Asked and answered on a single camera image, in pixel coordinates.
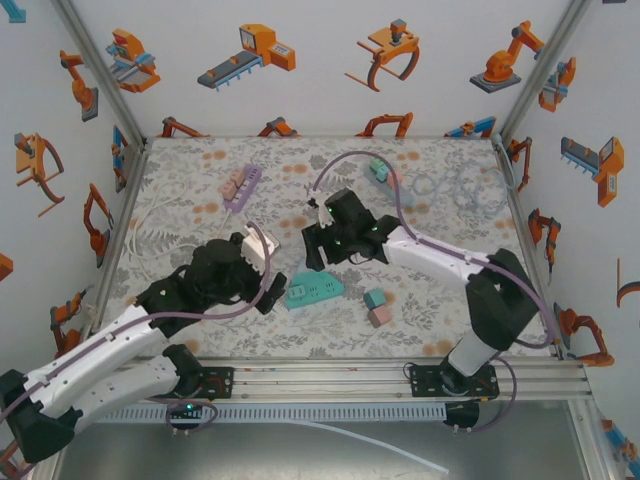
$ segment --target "pink cube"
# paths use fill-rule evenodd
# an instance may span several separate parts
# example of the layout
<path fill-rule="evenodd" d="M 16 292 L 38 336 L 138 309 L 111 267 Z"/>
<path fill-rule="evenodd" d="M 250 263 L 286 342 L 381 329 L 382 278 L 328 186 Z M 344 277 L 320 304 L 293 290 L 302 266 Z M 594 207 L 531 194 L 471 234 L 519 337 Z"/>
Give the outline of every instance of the pink cube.
<path fill-rule="evenodd" d="M 398 183 L 402 183 L 402 181 L 404 180 L 404 175 L 402 175 L 399 172 L 396 172 L 396 176 L 398 177 Z M 387 175 L 387 185 L 389 185 L 392 189 L 394 188 L 394 186 L 393 186 L 393 175 L 391 175 L 391 174 Z"/>
<path fill-rule="evenodd" d="M 373 328 L 378 328 L 385 323 L 389 323 L 391 321 L 391 312 L 386 305 L 382 305 L 378 308 L 374 308 L 369 311 L 367 314 L 367 318 L 371 322 Z"/>
<path fill-rule="evenodd" d="M 231 180 L 227 180 L 227 182 L 223 186 L 221 186 L 218 191 L 222 194 L 222 198 L 230 202 L 231 200 L 233 200 L 233 197 L 236 196 L 238 188 L 236 187 L 236 184 Z"/>
<path fill-rule="evenodd" d="M 236 168 L 233 172 L 231 172 L 230 180 L 235 184 L 236 187 L 240 188 L 244 183 L 244 170 L 242 168 Z"/>

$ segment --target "gray floral tablecloth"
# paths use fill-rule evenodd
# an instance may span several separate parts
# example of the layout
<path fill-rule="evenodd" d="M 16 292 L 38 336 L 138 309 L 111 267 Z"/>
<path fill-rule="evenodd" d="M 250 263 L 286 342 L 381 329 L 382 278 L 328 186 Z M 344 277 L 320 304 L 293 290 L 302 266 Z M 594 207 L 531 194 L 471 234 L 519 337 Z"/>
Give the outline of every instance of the gray floral tablecloth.
<path fill-rule="evenodd" d="M 377 152 L 392 161 L 404 175 L 407 188 L 419 176 L 415 190 L 421 194 L 414 194 L 414 207 L 405 208 L 415 229 L 471 250 L 507 248 L 523 261 L 511 212 L 504 202 L 501 176 L 491 172 L 497 167 L 489 141 L 156 139 L 129 220 L 126 243 L 131 244 L 134 226 L 154 197 L 156 204 L 178 198 L 153 209 L 138 225 L 137 254 L 143 258 L 135 257 L 131 248 L 123 249 L 105 318 L 115 318 L 133 302 L 150 283 L 148 277 L 162 278 L 189 263 L 193 247 L 216 235 L 225 217 L 218 187 L 234 168 L 248 163 L 262 167 L 262 179 L 243 211 L 228 218 L 223 236 L 243 231 L 245 222 L 253 220 L 280 242 L 273 268 L 291 278 L 305 258 L 300 229 L 316 221 L 316 211 L 305 203 L 307 188 L 330 160 L 357 149 Z M 364 178 L 366 164 L 368 159 L 362 157 L 343 160 L 328 174 L 322 188 L 337 191 L 349 187 L 375 216 L 394 214 L 391 200 Z M 465 195 L 461 187 L 469 193 Z M 187 246 L 176 248 L 181 244 Z M 172 341 L 185 343 L 199 356 L 412 357 L 445 355 L 470 329 L 462 287 L 447 287 L 411 270 L 377 262 L 358 266 L 344 262 L 327 271 L 344 284 L 342 297 L 291 311 L 281 299 L 268 315 L 254 309 L 232 320 L 201 321 Z M 393 315 L 389 324 L 378 329 L 367 320 L 362 300 L 373 288 L 385 291 Z M 233 308 L 238 307 L 218 306 L 211 311 Z M 521 336 L 530 342 L 540 342 L 543 337 L 538 317 Z M 548 354 L 520 346 L 509 353 Z"/>

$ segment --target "gray metal floor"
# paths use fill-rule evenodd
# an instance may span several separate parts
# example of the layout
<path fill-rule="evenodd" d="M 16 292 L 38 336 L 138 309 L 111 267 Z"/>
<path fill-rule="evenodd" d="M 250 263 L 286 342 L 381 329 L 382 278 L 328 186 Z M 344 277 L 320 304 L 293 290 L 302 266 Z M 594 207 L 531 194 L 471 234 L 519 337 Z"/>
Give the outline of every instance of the gray metal floor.
<path fill-rule="evenodd" d="M 449 479 L 583 479 L 562 402 L 518 402 L 497 427 L 454 436 L 439 423 L 337 427 L 405 449 L 450 470 Z M 436 479 L 435 471 L 332 432 L 297 425 L 214 425 L 173 438 L 160 425 L 93 425 L 76 438 L 61 480 Z"/>

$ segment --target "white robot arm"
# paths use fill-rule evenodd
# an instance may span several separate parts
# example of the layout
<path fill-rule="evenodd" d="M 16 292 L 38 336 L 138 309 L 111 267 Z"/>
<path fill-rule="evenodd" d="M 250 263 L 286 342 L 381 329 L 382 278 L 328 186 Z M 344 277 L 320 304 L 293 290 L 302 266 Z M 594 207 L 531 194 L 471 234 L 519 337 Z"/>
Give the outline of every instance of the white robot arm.
<path fill-rule="evenodd" d="M 158 395 L 197 394 L 206 379 L 184 345 L 170 345 L 144 364 L 115 371 L 199 321 L 181 314 L 202 314 L 216 304 L 241 300 L 268 313 L 284 294 L 286 277 L 278 273 L 254 300 L 266 273 L 265 250 L 270 254 L 276 247 L 264 240 L 265 249 L 252 229 L 247 236 L 234 233 L 229 240 L 211 240 L 194 250 L 190 265 L 152 283 L 135 305 L 74 350 L 26 375 L 16 370 L 0 375 L 2 419 L 24 459 L 44 460 L 95 420 L 125 405 Z"/>
<path fill-rule="evenodd" d="M 324 268 L 322 248 L 329 264 L 360 254 L 465 288 L 472 329 L 440 365 L 438 382 L 446 394 L 468 392 L 469 380 L 499 352 L 507 350 L 537 313 L 536 304 L 518 285 L 482 266 L 499 266 L 532 288 L 512 252 L 500 249 L 487 255 L 425 235 L 414 237 L 396 217 L 374 218 L 355 193 L 346 188 L 321 198 L 310 201 L 319 209 L 320 221 L 302 230 L 308 268 Z"/>

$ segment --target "white wall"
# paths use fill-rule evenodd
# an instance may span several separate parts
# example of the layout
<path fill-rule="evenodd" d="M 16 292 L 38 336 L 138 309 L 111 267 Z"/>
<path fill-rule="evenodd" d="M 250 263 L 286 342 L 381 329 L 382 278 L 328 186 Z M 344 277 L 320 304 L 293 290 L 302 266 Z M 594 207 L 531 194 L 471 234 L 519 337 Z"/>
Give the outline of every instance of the white wall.
<path fill-rule="evenodd" d="M 61 49 L 78 53 L 76 46 L 50 2 L 20 6 L 27 10 L 26 23 L 9 24 L 4 11 L 0 16 L 0 43 L 5 47 L 0 69 L 0 253 L 14 262 L 14 272 L 0 282 L 0 372 L 30 370 L 50 361 L 55 342 L 49 309 L 90 283 L 97 286 L 102 270 L 96 269 L 82 223 L 89 183 L 98 187 L 116 221 L 125 195 L 114 188 L 111 143 L 117 120 L 106 98 L 100 92 L 98 117 L 83 123 L 71 76 L 59 57 Z M 78 71 L 87 86 L 96 86 L 85 66 Z M 48 139 L 65 168 L 49 184 L 65 200 L 41 218 L 38 213 L 50 203 L 41 189 L 33 181 L 16 186 L 27 176 L 16 174 L 13 136 L 18 132 L 37 132 Z M 55 171 L 48 154 L 44 163 L 48 174 Z M 96 227 L 107 228 L 97 207 L 92 219 Z"/>
<path fill-rule="evenodd" d="M 506 117 L 524 81 L 487 94 L 469 78 L 508 47 L 511 29 L 522 21 L 530 20 L 532 31 L 548 40 L 568 0 L 406 0 L 393 8 L 382 0 L 75 3 L 107 64 L 112 61 L 104 48 L 115 28 L 137 36 L 156 57 L 160 83 L 142 93 L 123 91 L 146 135 L 160 133 L 170 115 L 213 135 L 256 135 L 278 116 L 301 134 L 354 135 L 372 117 L 408 111 L 415 114 L 410 135 L 442 135 L 466 121 Z M 371 54 L 356 42 L 397 18 L 420 37 L 412 75 L 401 82 L 381 71 L 379 93 L 347 78 L 344 72 L 366 78 L 369 69 Z M 295 49 L 297 68 L 286 72 L 271 65 L 219 92 L 199 85 L 201 74 L 241 50 L 238 28 L 245 23 L 273 28 L 280 42 Z M 534 64 L 525 47 L 515 71 L 526 79 Z M 395 125 L 380 128 L 393 131 Z"/>
<path fill-rule="evenodd" d="M 515 136 L 533 139 L 531 180 L 521 193 L 524 210 L 539 207 L 543 215 L 554 216 L 562 224 L 551 294 L 563 308 L 591 315 L 602 328 L 616 363 L 588 368 L 589 380 L 605 416 L 636 444 L 640 443 L 636 402 L 640 298 L 629 294 L 621 308 L 616 307 L 616 259 L 622 259 L 623 284 L 640 280 L 638 18 L 638 2 L 593 2 L 560 58 L 577 60 L 568 97 L 555 113 L 532 107 Z M 612 136 L 620 139 L 625 166 L 618 174 L 618 196 L 608 206 L 598 206 L 597 185 L 590 175 L 560 159 L 563 136 L 595 151 Z M 572 349 L 577 355 L 592 353 L 595 343 L 581 332 L 572 339 Z"/>

